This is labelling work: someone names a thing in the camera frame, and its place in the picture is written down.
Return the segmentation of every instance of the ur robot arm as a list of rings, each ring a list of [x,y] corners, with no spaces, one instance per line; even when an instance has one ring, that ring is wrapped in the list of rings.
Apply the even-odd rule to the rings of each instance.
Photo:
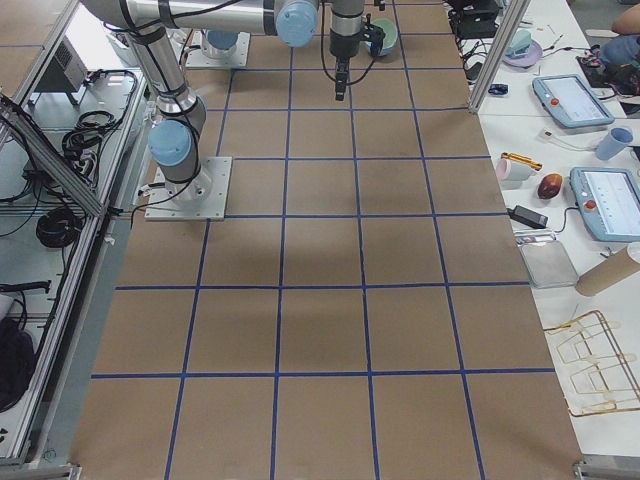
[[[165,28],[278,35],[300,47],[313,37],[319,3],[328,0],[80,0],[103,22],[127,35],[129,45],[165,117],[151,131],[149,148],[177,204],[206,196],[211,186],[198,156],[206,119],[203,101],[189,87]],[[384,33],[363,19],[364,0],[334,0],[330,51],[336,57],[336,99],[343,100],[349,62],[363,41],[381,45]],[[375,0],[384,9],[384,0]]]

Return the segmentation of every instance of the tablet with screen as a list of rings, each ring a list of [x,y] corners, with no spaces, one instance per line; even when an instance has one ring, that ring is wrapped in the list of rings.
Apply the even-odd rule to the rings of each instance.
[[[640,190],[629,170],[576,167],[570,183],[584,223],[596,240],[640,240]]]
[[[577,75],[535,78],[533,91],[563,127],[608,125],[614,121],[609,110]]]

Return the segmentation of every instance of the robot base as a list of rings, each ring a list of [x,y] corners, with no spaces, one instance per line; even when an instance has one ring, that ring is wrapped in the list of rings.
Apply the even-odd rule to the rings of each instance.
[[[200,45],[202,33],[196,32],[193,36],[192,45]],[[249,58],[249,41],[251,35],[245,32],[241,32],[238,36],[238,43],[236,43],[236,50],[228,57],[223,58],[209,58],[204,55],[200,50],[194,50],[189,53],[187,57],[186,67],[194,70],[201,69],[220,69],[230,70],[244,69],[247,67],[247,59]]]
[[[227,194],[231,178],[231,157],[207,157],[202,161],[202,168],[207,169],[213,184],[211,192],[202,201],[193,205],[178,205],[168,200],[160,205],[148,207],[145,218],[150,221],[182,221],[182,220],[224,220],[227,207]],[[154,182],[164,182],[164,175],[158,168]],[[166,200],[169,194],[165,189],[151,192],[149,203]]]

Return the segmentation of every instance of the wire rack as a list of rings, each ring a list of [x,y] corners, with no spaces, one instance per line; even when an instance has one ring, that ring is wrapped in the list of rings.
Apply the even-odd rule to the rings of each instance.
[[[592,310],[545,329],[573,388],[567,395],[572,416],[640,410],[640,385],[631,368],[637,355],[620,348],[613,333],[619,327]]]

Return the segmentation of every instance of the white table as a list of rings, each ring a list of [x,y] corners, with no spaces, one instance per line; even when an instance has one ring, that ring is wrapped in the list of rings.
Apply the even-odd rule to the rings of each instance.
[[[588,45],[565,0],[531,0],[525,20],[533,23],[529,26],[532,37],[543,48],[551,45],[561,34],[564,36],[556,47]],[[555,172],[566,177],[575,166],[609,166],[627,168],[633,172],[636,181],[640,180],[640,162],[633,156],[631,149],[625,149],[610,161],[603,162],[592,151],[570,151],[538,137],[541,130],[547,129],[572,144],[590,145],[597,143],[605,135],[606,128],[591,129],[587,133],[560,128],[542,108],[531,88],[531,81],[538,73],[542,76],[568,73],[582,76],[575,61],[575,56],[580,53],[561,51],[546,57],[539,63],[540,72],[538,65],[527,70],[501,65],[494,82],[508,84],[510,93],[505,97],[488,96],[479,112],[494,162],[497,162],[501,152],[515,152],[543,164],[540,172],[521,185],[502,185],[505,204],[511,208],[522,205],[546,215],[549,217],[548,226],[553,230],[561,228],[564,210],[574,205],[575,197],[565,181],[563,191],[556,198],[539,199],[536,190],[544,175]],[[618,118],[608,128],[627,126],[634,131],[635,138],[640,140],[640,120],[626,119],[615,100],[606,102],[606,106]],[[624,246],[621,243],[593,240],[579,212],[569,211],[567,216],[567,226],[558,235],[558,239],[567,249],[578,274],[601,262],[603,258],[600,253],[605,252],[606,247],[617,251]],[[513,226],[514,230],[526,228],[515,222]],[[637,312],[640,311],[639,290],[640,274],[592,298],[581,296],[573,287],[533,289],[533,294],[543,327],[554,327],[589,310],[600,309],[608,320],[620,324],[620,328],[614,333],[622,350],[625,353],[640,354],[640,325],[637,318]],[[575,391],[568,381],[565,367],[554,354],[555,346],[550,350],[560,383],[571,402]],[[639,363],[636,361],[630,364],[637,378],[640,378]],[[640,411],[572,418],[572,422],[583,454],[640,457]]]

